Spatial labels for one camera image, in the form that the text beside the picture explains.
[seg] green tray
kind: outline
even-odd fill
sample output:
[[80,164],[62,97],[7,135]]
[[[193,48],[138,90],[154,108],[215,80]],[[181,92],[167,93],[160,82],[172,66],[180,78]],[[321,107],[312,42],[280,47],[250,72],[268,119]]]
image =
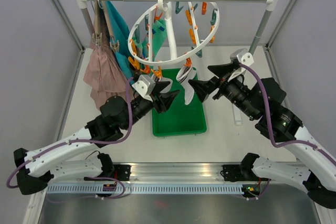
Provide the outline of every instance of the green tray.
[[177,136],[206,132],[203,105],[196,94],[189,105],[184,104],[184,89],[176,80],[178,72],[179,69],[162,70],[164,77],[173,80],[171,91],[180,90],[180,92],[168,111],[158,114],[154,109],[152,110],[154,136]]

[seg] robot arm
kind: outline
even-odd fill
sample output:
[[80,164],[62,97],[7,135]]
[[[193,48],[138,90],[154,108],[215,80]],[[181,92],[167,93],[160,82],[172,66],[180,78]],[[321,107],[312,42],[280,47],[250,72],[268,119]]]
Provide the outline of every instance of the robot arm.
[[259,80],[264,89],[260,83],[249,89],[236,78],[244,72],[242,68],[253,71],[248,67],[253,63],[250,53],[239,50],[230,58],[230,64],[208,66],[216,75],[209,81],[189,80],[198,98],[203,102],[218,89],[213,96],[214,100],[225,96],[251,121],[259,120],[255,128],[264,137],[271,139],[273,146],[285,147],[306,165],[304,168],[293,167],[248,153],[240,164],[241,173],[246,179],[269,178],[297,187],[316,203],[336,208],[335,158],[311,136],[293,112],[281,105],[286,93],[273,78]]
[[[23,148],[15,150],[16,167],[26,163],[16,175],[21,193],[33,194],[46,188],[49,183],[61,180],[111,177],[114,167],[107,154],[99,154],[84,161],[66,160],[81,153],[98,150],[107,144],[122,142],[127,136],[121,139],[123,134],[120,129],[127,130],[130,122],[136,123],[152,108],[158,113],[167,111],[179,92],[161,93],[169,84],[170,82],[164,81],[155,82],[149,76],[141,75],[132,85],[139,94],[130,103],[132,118],[129,117],[128,105],[124,99],[114,96],[100,108],[101,115],[73,135],[34,151]],[[46,150],[46,153],[34,158]]]

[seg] white table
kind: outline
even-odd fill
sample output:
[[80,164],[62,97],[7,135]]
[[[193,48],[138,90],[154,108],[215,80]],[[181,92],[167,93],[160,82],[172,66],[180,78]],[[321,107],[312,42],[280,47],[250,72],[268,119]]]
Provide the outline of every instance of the white table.
[[[229,55],[242,47],[215,47],[203,49],[203,57],[193,57],[193,66],[197,69],[198,79],[208,80],[213,74],[208,65],[229,63]],[[178,55],[189,51],[190,47],[178,47]],[[86,49],[79,72],[71,105],[67,115],[62,138],[85,126],[99,115],[94,101],[90,97],[91,88],[83,82],[83,76],[89,62],[91,49]],[[161,48],[157,60],[169,53]],[[261,78],[270,77],[270,71],[261,46],[254,54],[252,68]],[[183,63],[169,68],[181,67]],[[245,74],[245,84],[250,88],[255,79]],[[130,137],[123,143],[105,146],[102,152],[111,156],[114,162],[123,163],[159,163],[159,162],[240,162],[248,153],[257,153],[273,161],[294,162],[296,158],[284,148],[275,149],[255,128],[257,121],[249,121],[242,114],[242,125],[236,126],[233,119],[232,104],[222,97],[220,100],[208,99],[204,103],[207,131],[198,135],[155,137],[152,134],[152,115],[148,113],[133,126]]]

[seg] reflective floor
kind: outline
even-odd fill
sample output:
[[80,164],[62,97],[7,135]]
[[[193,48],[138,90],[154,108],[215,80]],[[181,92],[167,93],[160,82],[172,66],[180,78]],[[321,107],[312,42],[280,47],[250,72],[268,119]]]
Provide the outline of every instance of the reflective floor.
[[[65,200],[78,195],[49,195]],[[258,201],[231,195],[127,195],[120,199],[45,202],[39,223],[320,223],[312,201],[303,192],[271,185]]]

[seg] teal clothespin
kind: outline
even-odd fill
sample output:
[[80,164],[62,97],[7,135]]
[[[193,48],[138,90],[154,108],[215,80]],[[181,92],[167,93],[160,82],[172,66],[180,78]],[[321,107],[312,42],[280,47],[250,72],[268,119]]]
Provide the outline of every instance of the teal clothespin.
[[145,28],[146,28],[146,31],[148,31],[148,14],[145,15]]
[[215,23],[216,23],[216,18],[217,18],[216,11],[217,11],[217,8],[214,8],[213,11],[212,11],[212,16],[211,16],[211,21],[210,21],[210,24],[212,26],[214,26]]
[[139,30],[139,25],[136,25],[136,29],[134,31],[135,35],[135,42],[140,43],[140,30]]
[[179,1],[177,1],[175,5],[175,14],[179,14],[182,9],[183,9],[183,6],[179,7]]
[[197,55],[199,58],[201,58],[201,57],[202,57],[202,50],[198,51],[198,52],[196,53],[196,55]]

